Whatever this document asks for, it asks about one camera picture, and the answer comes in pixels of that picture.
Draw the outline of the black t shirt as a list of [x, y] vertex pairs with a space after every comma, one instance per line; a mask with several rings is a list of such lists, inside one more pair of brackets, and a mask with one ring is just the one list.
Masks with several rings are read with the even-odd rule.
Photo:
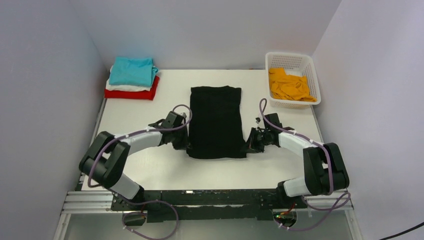
[[240, 87], [198, 86], [191, 88], [189, 157], [201, 160], [244, 159], [247, 157], [242, 118]]

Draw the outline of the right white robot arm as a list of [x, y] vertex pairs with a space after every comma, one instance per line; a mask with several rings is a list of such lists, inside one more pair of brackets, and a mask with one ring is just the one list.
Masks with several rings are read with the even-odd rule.
[[303, 176], [284, 180], [276, 187], [275, 200], [287, 208], [306, 196], [330, 195], [350, 185], [349, 175], [336, 143], [317, 142], [292, 127], [284, 127], [277, 113], [256, 117], [257, 126], [250, 130], [243, 146], [246, 153], [263, 153], [273, 145], [296, 154], [302, 160]]

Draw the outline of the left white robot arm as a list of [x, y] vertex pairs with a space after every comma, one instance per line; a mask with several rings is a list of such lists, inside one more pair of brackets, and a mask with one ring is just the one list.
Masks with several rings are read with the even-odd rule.
[[146, 193], [145, 189], [124, 174], [130, 155], [148, 148], [172, 144], [176, 150], [189, 146], [187, 124], [190, 119], [183, 113], [170, 111], [166, 118], [149, 124], [136, 132], [114, 135], [100, 132], [79, 163], [79, 170], [92, 181], [113, 193], [113, 211], [157, 211], [165, 205], [159, 192]]

